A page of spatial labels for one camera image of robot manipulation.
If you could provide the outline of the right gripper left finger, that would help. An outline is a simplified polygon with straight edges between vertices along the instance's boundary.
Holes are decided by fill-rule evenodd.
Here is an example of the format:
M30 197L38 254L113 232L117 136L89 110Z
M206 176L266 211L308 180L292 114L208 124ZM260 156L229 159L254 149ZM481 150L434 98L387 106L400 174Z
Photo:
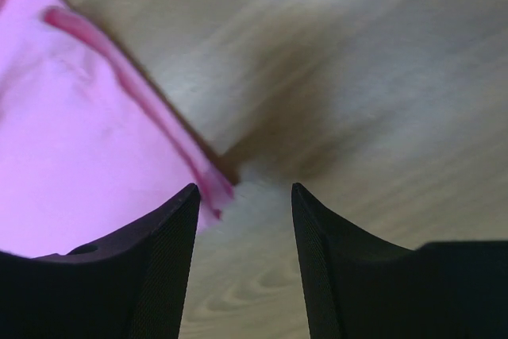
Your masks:
M65 255L1 255L4 338L176 338L199 191L184 187L142 218Z

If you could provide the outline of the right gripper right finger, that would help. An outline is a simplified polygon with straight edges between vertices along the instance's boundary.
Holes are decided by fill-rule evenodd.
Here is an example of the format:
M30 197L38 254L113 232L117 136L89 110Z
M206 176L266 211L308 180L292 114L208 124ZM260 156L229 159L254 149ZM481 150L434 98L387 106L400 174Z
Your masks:
M410 250L291 190L313 338L504 338L507 243L440 241Z

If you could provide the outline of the pink t shirt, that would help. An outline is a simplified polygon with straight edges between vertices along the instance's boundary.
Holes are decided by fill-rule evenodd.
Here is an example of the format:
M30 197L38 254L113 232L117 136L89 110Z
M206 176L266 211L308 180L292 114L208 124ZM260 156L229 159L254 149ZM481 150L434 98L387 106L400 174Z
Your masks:
M233 186L123 52L63 0L1 0L1 249L65 254L197 185Z

